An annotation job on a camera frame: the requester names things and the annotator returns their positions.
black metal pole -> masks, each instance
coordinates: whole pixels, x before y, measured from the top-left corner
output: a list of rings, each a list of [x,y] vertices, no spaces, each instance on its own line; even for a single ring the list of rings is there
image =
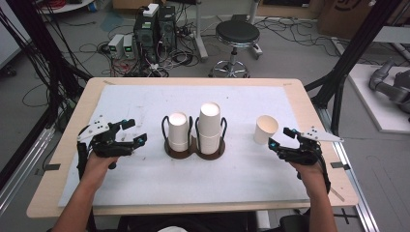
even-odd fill
[[[333,70],[305,87],[309,91],[322,85],[317,95],[311,99],[320,108],[326,108],[332,96],[336,95],[331,124],[334,134],[338,133],[344,81],[400,2],[401,0],[378,0]]]

robotic hand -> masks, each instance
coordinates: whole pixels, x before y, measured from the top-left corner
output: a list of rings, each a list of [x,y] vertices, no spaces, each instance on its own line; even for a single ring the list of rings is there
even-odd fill
[[[77,138],[77,150],[78,150],[78,172],[80,179],[85,170],[85,165],[88,160],[88,151],[86,144],[81,142],[82,140],[93,137],[89,144],[96,155],[102,158],[109,157],[123,157],[130,156],[132,151],[145,145],[147,141],[147,134],[141,134],[134,138],[131,142],[117,142],[115,141],[116,133],[120,130],[126,130],[135,126],[135,120],[123,120],[121,122],[111,124],[107,123],[103,116],[100,116],[98,120],[92,125],[88,125],[81,130]],[[114,169],[115,163],[109,165],[109,169]]]
[[[380,69],[376,70],[370,77],[368,87],[373,91],[386,95],[402,111],[410,113],[410,70],[399,72],[395,76],[393,86],[383,82],[394,64],[393,59],[390,59]]]
[[[268,147],[270,150],[276,152],[281,160],[287,162],[295,162],[301,165],[314,165],[319,161],[322,170],[323,178],[325,179],[326,191],[329,193],[331,189],[331,182],[328,177],[326,169],[326,163],[322,156],[322,150],[318,141],[338,141],[342,142],[343,139],[326,133],[324,131],[318,131],[314,127],[310,131],[300,133],[297,130],[291,130],[284,128],[283,133],[291,138],[298,139],[299,148],[287,148],[280,146],[280,143],[276,142],[273,138],[269,138]],[[301,179],[301,174],[298,172],[298,179]]]

floor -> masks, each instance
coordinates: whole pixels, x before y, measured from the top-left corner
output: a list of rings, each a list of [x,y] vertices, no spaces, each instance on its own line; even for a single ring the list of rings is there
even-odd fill
[[[62,23],[61,28],[68,44],[83,66],[93,76],[108,76],[109,66],[106,59],[93,51],[97,44],[108,41],[108,38],[116,33],[131,32],[133,15],[113,12],[108,4],[93,14],[86,10],[78,10],[59,14],[58,18]],[[209,70],[218,60],[229,56],[230,48],[212,37],[220,18],[228,19],[228,17],[213,16],[202,20],[203,28],[206,29],[203,40],[209,54],[208,61],[199,62],[194,67],[174,68],[168,71],[170,76],[207,77]],[[287,24],[286,30],[283,30],[283,23]],[[251,77],[298,78],[304,84],[308,84],[332,69],[338,56],[329,40],[318,40],[317,43],[322,45],[306,42],[309,37],[320,36],[316,33],[315,22],[304,21],[298,24],[299,26],[294,23],[299,21],[281,20],[278,23],[277,20],[272,20],[265,24],[258,23],[261,32],[259,45],[263,55],[255,60],[250,52],[241,50],[238,58],[250,68]],[[304,42],[290,42],[293,36],[298,41]],[[57,38],[56,42],[63,52],[67,51]],[[372,44],[360,63],[382,64],[389,57],[394,57],[396,63],[401,66],[409,65],[388,44],[382,43]],[[0,168],[4,167],[26,134],[41,117],[46,103],[45,88],[25,56],[17,55],[11,64],[17,70],[17,75],[0,78],[0,102],[3,107],[0,112],[2,119],[0,130],[3,134],[0,138],[0,146],[3,150]],[[406,177],[410,168],[408,158],[410,135],[379,132],[349,81],[345,83],[339,135],[345,139],[344,149],[379,230],[410,231],[410,220],[408,220],[410,186],[405,184],[408,183]],[[56,132],[39,163],[25,180],[6,212],[0,217],[0,231],[46,231],[52,227],[55,218],[31,219],[25,215],[25,211],[42,178],[41,174],[36,174],[36,171],[42,168],[44,161],[47,161],[46,156],[52,153],[52,148],[60,136],[61,132]],[[347,215],[355,215],[353,208],[343,210]],[[292,214],[289,210],[270,211],[271,227],[276,227],[278,219],[289,214]],[[342,209],[336,208],[335,214],[342,214]],[[356,218],[349,218],[348,223],[345,218],[336,217],[336,219],[339,231],[363,231]],[[117,217],[97,218],[99,228],[115,228],[117,222]]]

wooden table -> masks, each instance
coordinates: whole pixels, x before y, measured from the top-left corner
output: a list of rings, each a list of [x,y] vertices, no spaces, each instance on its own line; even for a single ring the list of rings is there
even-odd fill
[[[307,131],[312,125],[323,130],[321,122],[310,102],[302,83],[297,79],[272,78],[102,78],[91,79],[73,113],[61,141],[50,163],[61,163],[59,170],[46,171],[33,199],[27,209],[30,218],[58,217],[63,208],[58,201],[68,176],[68,170],[76,151],[78,132],[88,125],[90,117],[99,101],[100,94],[106,85],[186,85],[186,86],[273,86],[283,87],[297,118],[301,131]],[[321,142],[326,162],[339,161],[333,144]],[[333,206],[354,206],[358,198],[342,168],[328,165],[332,190],[329,194]],[[192,212],[227,212],[250,211],[286,208],[304,208],[308,203],[300,202],[247,202],[200,205],[161,205],[161,206],[115,206],[95,207],[95,215],[137,215],[137,214],[176,214]]]

white paper cup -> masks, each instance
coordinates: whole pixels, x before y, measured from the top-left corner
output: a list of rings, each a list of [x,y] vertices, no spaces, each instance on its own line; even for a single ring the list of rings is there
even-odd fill
[[[204,155],[211,155],[220,147],[220,133],[212,137],[199,134],[198,140],[201,143],[200,152]]]
[[[188,130],[190,129],[187,115],[176,112],[169,116],[168,141],[174,144],[188,143]]]
[[[188,149],[188,142],[186,143],[181,143],[181,144],[177,144],[177,143],[173,143],[171,141],[168,140],[169,143],[169,147],[174,150],[175,152],[184,152],[187,151]]]
[[[255,134],[253,140],[257,144],[267,144],[268,139],[278,130],[278,122],[269,115],[262,115],[256,120]]]
[[[208,137],[220,133],[220,106],[214,102],[202,104],[198,122],[199,132]]]

